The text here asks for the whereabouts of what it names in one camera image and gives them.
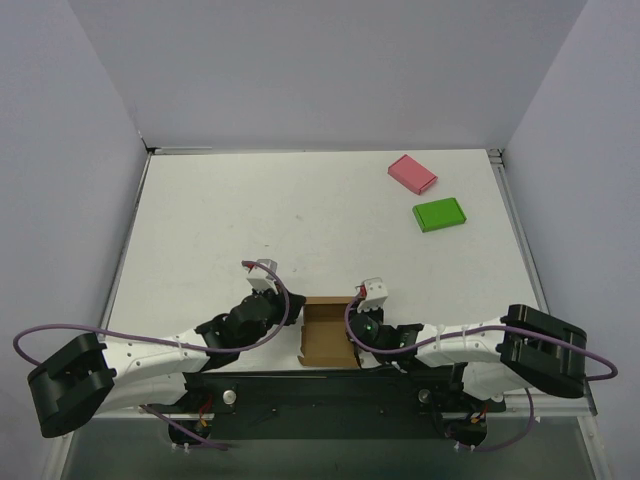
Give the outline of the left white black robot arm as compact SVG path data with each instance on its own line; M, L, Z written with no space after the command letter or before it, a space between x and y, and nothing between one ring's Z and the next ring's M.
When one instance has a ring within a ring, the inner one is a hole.
M101 332L73 338L27 377L42 436L59 437L97 413L138 405L196 410L205 387L189 375L235 362L268 332L294 324L305 303L291 292L254 291L230 312L158 342L108 341Z

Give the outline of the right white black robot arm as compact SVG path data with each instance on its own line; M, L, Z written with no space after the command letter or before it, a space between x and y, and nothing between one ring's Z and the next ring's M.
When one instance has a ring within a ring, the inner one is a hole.
M463 393L478 400L531 387L560 398L584 394L587 334L526 305L478 324L394 327L384 323L382 308L354 301L344 320L349 339L381 364L404 371L460 366Z

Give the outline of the brown cardboard paper box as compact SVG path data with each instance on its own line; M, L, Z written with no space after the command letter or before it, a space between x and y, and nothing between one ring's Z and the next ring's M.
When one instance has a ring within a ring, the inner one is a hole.
M308 297L302 311L299 363L308 368L356 369L344 313L350 297Z

